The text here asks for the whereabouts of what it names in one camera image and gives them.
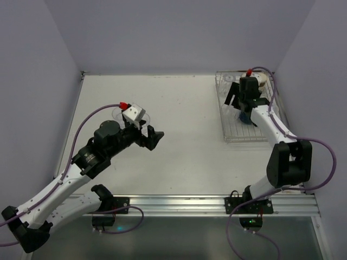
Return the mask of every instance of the robotic arm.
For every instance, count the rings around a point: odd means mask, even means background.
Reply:
[[[142,135],[145,110],[135,104],[123,105],[126,106],[122,110],[124,129],[116,121],[103,122],[94,132],[94,137],[72,158],[64,178],[58,176],[34,198],[17,208],[8,206],[2,211],[5,220],[15,218],[8,227],[25,252],[41,247],[48,240],[50,231],[110,202],[113,196],[109,190],[95,185],[80,198],[61,205],[74,191],[109,167],[112,157],[133,143],[151,151],[164,136],[163,132],[155,132],[150,125],[147,126],[148,136]]]
[[[273,149],[267,164],[266,176],[245,188],[242,195],[244,202],[283,186],[308,181],[311,174],[311,143],[289,138],[288,136],[295,135],[273,113],[272,116],[278,125],[284,129],[285,134],[281,133],[269,116],[269,101],[260,97],[260,94],[258,80],[247,73],[245,77],[240,78],[240,83],[233,82],[225,101],[226,105],[232,102],[234,108],[244,112],[247,119],[260,127]]]

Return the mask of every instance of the red connector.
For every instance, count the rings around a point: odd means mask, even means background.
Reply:
[[[250,77],[252,74],[252,69],[249,69],[247,72],[246,72],[246,77]]]
[[[128,104],[125,102],[119,102],[119,108],[121,110],[126,110],[128,108]]]

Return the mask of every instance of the wire rack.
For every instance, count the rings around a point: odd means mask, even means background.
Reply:
[[[226,142],[264,142],[267,140],[259,127],[243,123],[239,119],[240,111],[235,109],[233,106],[227,106],[224,104],[232,83],[238,83],[240,76],[244,72],[245,71],[216,72],[216,90],[221,113],[224,140]],[[273,90],[270,80],[268,79],[265,83],[265,90],[262,92],[261,97],[270,100],[272,94]],[[288,126],[285,112],[279,97],[277,97],[273,102],[273,111],[282,121],[284,121],[284,124]]]

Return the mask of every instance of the white tabletop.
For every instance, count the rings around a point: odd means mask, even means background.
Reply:
[[[214,75],[86,76],[60,171],[81,121],[95,109],[119,101],[143,107],[150,124],[165,136],[152,152],[135,144],[122,151],[76,194],[95,184],[114,194],[228,194],[242,192],[266,174],[271,153],[267,143],[223,141]],[[112,120],[112,110],[86,123],[75,153],[103,121]]]

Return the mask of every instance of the gray floor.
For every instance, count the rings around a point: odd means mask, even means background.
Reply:
[[[127,229],[137,218],[117,218],[112,230]],[[81,217],[53,234],[33,260],[92,259],[238,259],[225,235],[226,218],[145,218],[136,231],[122,235],[92,232]],[[322,259],[311,218],[266,218],[261,232],[276,241],[281,259]],[[230,227],[232,241],[247,259],[276,259],[274,246]]]

